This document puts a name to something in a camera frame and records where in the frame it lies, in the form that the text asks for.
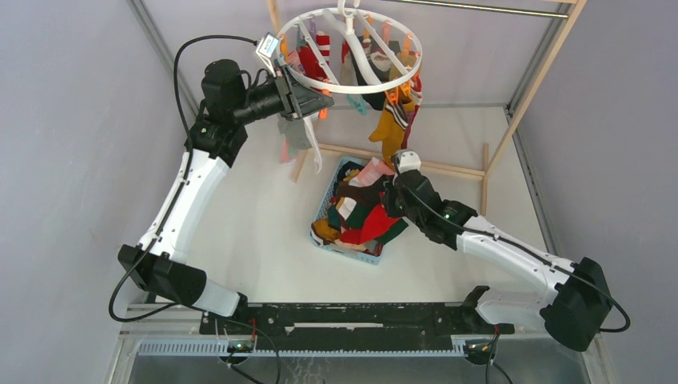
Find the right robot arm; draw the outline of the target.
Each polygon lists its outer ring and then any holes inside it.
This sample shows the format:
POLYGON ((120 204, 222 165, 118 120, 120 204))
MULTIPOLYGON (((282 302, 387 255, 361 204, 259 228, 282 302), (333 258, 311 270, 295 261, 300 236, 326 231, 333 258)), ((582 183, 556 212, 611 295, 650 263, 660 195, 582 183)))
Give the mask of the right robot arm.
POLYGON ((586 351, 616 307, 601 265, 541 251, 496 228, 473 208, 443 200, 420 172, 385 181, 390 217, 404 217, 431 242, 490 262, 528 283, 529 294, 478 286, 467 297, 462 322, 473 333, 493 325, 543 330, 562 346, 586 351))

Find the red santa sock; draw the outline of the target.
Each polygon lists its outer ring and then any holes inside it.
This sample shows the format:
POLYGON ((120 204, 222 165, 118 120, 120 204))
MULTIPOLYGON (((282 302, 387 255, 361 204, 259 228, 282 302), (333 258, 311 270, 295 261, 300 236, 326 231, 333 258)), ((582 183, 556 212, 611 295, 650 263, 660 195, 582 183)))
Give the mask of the red santa sock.
POLYGON ((401 219, 390 217, 383 204, 377 204, 364 220, 362 227, 344 232, 339 240, 343 243, 360 245, 386 234, 401 219))

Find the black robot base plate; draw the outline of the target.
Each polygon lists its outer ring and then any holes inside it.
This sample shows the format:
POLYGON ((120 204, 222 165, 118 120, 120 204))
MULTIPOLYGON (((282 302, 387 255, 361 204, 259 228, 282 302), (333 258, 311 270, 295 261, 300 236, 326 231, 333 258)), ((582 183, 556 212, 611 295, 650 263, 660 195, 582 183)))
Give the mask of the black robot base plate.
POLYGON ((242 336, 261 350, 285 352, 454 352, 453 339, 513 334, 494 326, 469 304, 250 303, 231 318, 205 314, 201 335, 242 336))

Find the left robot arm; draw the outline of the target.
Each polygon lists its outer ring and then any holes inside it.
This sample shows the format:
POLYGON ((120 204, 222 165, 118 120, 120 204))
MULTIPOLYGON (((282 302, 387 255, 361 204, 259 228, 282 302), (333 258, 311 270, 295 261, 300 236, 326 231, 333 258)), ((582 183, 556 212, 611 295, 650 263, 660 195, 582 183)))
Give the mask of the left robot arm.
POLYGON ((137 288, 174 305, 217 314, 232 334, 248 327, 250 313, 238 305, 243 294, 189 265, 197 224, 248 138, 246 125, 274 115, 300 121, 334 104, 327 92, 299 82, 288 66, 274 68, 258 85, 246 85, 244 73, 230 59, 205 68, 204 98, 188 131, 177 178, 148 231, 137 244, 118 252, 124 278, 137 288))

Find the grey beige striped sock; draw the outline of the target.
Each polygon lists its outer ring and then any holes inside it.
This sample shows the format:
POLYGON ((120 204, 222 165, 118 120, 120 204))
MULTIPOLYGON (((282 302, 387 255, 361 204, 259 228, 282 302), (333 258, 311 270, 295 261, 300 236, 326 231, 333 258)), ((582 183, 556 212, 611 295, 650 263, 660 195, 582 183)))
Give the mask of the grey beige striped sock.
POLYGON ((308 150, 312 147, 311 141, 306 134, 305 123, 301 119, 286 119, 280 117, 277 120, 280 134, 285 137, 288 150, 294 153, 299 150, 308 150))

